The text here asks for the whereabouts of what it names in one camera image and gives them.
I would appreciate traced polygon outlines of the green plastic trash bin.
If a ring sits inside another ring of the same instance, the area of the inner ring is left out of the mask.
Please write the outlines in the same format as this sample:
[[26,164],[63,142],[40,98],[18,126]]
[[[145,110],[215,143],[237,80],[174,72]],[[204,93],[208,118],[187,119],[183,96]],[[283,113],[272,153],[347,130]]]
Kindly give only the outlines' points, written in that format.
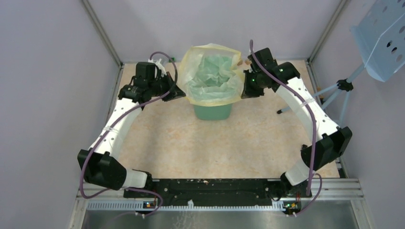
[[230,116],[232,104],[223,103],[235,95],[234,87],[228,83],[235,76],[232,61],[232,57],[219,54],[202,58],[195,76],[188,82],[192,98],[201,103],[193,106],[197,118],[215,121]]

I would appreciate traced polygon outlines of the translucent yellow trash bag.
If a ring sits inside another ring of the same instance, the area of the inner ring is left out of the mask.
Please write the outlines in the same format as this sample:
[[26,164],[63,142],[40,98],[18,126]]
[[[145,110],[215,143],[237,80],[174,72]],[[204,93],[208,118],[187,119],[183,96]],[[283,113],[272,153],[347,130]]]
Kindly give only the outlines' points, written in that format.
[[193,105],[222,106],[241,100],[245,75],[242,53],[219,44],[193,46],[178,67],[177,86]]

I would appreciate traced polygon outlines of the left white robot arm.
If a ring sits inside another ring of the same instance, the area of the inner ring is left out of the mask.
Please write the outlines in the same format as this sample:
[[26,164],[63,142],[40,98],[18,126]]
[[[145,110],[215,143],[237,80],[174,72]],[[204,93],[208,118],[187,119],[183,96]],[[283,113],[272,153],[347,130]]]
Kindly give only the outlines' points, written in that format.
[[126,168],[119,162],[119,154],[131,125],[145,106],[157,100],[185,96],[176,85],[178,77],[176,67],[171,75],[159,61],[136,64],[135,75],[119,91],[113,112],[100,135],[88,149],[78,153],[80,189],[84,188],[84,183],[89,183],[111,190],[134,187],[141,197],[151,195],[151,175]]

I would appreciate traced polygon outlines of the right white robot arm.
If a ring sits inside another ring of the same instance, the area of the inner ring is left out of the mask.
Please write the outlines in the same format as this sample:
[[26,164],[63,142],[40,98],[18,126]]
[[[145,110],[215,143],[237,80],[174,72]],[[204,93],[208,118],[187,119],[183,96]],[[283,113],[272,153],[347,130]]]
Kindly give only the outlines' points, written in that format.
[[309,174],[343,155],[352,138],[348,127],[340,127],[324,112],[306,88],[301,74],[290,62],[278,64],[269,48],[248,56],[250,68],[245,70],[245,85],[241,97],[257,98],[264,89],[273,90],[289,106],[303,124],[312,144],[301,150],[301,158],[282,174],[280,191],[287,197],[299,191],[299,184]]

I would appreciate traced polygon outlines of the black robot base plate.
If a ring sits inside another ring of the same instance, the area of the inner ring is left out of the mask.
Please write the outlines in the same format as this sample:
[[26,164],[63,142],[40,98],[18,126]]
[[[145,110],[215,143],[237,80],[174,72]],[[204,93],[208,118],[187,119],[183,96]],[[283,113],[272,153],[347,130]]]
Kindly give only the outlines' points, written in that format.
[[270,206],[282,198],[306,198],[308,183],[267,178],[237,179],[159,179],[146,186],[147,193],[124,191],[124,198],[163,198],[164,206],[185,206],[191,200],[197,207]]

